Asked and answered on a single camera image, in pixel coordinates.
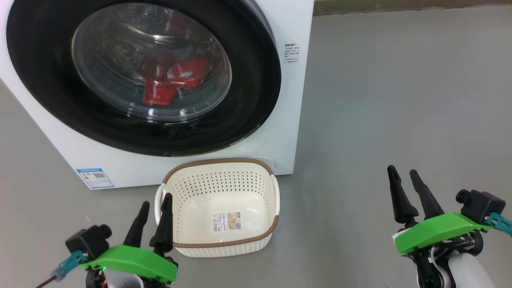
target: washing machine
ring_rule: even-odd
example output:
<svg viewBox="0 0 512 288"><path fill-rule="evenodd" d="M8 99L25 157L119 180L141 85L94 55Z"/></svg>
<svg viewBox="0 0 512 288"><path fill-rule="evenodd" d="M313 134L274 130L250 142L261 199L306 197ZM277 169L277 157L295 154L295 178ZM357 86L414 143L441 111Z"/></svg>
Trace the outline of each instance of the washing machine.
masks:
<svg viewBox="0 0 512 288"><path fill-rule="evenodd" d="M313 0L6 0L0 77L90 189L293 173Z"/></svg>

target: product label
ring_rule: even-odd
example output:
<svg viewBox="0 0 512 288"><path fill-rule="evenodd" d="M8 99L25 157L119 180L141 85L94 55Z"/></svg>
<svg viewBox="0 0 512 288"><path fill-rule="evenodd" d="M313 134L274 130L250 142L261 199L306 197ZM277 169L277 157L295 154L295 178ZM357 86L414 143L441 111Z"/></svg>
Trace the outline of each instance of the product label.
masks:
<svg viewBox="0 0 512 288"><path fill-rule="evenodd" d="M101 168L94 169L77 169L80 177L89 185L91 189L113 188L114 185L106 176Z"/></svg>
<svg viewBox="0 0 512 288"><path fill-rule="evenodd" d="M242 229L242 213L226 212L212 215L212 228L214 232L224 232Z"/></svg>
<svg viewBox="0 0 512 288"><path fill-rule="evenodd" d="M284 63L296 63L298 62L298 55L301 48L296 43L285 44Z"/></svg>

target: laundry basket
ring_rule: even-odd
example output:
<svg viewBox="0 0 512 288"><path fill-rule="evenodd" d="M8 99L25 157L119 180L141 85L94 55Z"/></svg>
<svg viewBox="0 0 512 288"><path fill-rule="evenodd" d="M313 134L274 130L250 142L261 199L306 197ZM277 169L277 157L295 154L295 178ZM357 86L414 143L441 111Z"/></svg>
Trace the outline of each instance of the laundry basket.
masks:
<svg viewBox="0 0 512 288"><path fill-rule="evenodd" d="M189 257L224 257L265 247L279 219L279 186L256 159L206 160L180 165L155 197L155 219L173 196L173 245Z"/></svg>

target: brown basket rim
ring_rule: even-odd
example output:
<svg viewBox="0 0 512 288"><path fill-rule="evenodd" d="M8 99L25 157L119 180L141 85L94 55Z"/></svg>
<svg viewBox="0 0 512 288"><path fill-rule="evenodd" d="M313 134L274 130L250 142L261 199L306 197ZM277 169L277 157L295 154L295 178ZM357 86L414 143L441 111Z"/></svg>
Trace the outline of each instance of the brown basket rim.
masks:
<svg viewBox="0 0 512 288"><path fill-rule="evenodd" d="M169 178L172 175L174 175L176 172L178 172L182 169L195 167L195 166L209 165L209 164L220 164L220 163L254 163L254 164L258 164L258 165L262 166L263 168L265 168L265 170L267 170L268 174L270 174L271 176L274 175L274 173L272 172L272 169L268 165L266 165L263 161L260 161L257 159L250 159L250 158L223 158L223 159L195 161L195 162L190 162L190 163L185 163L185 164L179 165L179 166L175 167L174 169L172 169L171 171L169 171L169 173L167 173L167 175L163 178L162 183L167 184L167 182L169 181ZM268 235L272 234L275 227L278 225L278 221L279 221L279 215L276 215L274 217L274 221L272 222L272 225L270 226L270 228L267 231L265 231L265 233L255 236L255 237L251 237L251 238L245 238L245 239L241 239L241 240L228 241L228 242L220 242L220 243L219 242L217 242L217 243L178 243L178 242L173 242L173 246L176 248L215 248L215 247L225 247L225 246L232 246L232 245L255 242L255 241L262 240L262 239L266 238Z"/></svg>

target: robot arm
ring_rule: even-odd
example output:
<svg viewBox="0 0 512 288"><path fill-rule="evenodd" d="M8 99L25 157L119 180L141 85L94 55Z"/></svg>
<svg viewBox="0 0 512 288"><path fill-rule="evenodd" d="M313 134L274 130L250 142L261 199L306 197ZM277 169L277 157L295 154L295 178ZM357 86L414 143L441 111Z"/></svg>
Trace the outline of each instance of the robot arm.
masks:
<svg viewBox="0 0 512 288"><path fill-rule="evenodd" d="M410 176L425 212L423 222L414 217L394 166L388 167L395 220L404 224L393 236L400 254L413 260L420 288L495 288L475 256L483 249L482 232L492 228L512 234L511 222L500 214L505 201L487 193L462 190L456 200L461 213L445 213L416 170Z"/></svg>
<svg viewBox="0 0 512 288"><path fill-rule="evenodd" d="M54 280L61 281L78 266L88 271L86 288L162 288L171 285L178 272L178 264L164 256L173 249L171 194L168 193L162 203L160 223L150 241L153 251L140 248L142 230L149 211L150 203L146 201L122 245L109 247L106 240L112 231L107 225L95 225L71 236L66 240L66 246L72 255L51 273L50 279L37 288Z"/></svg>

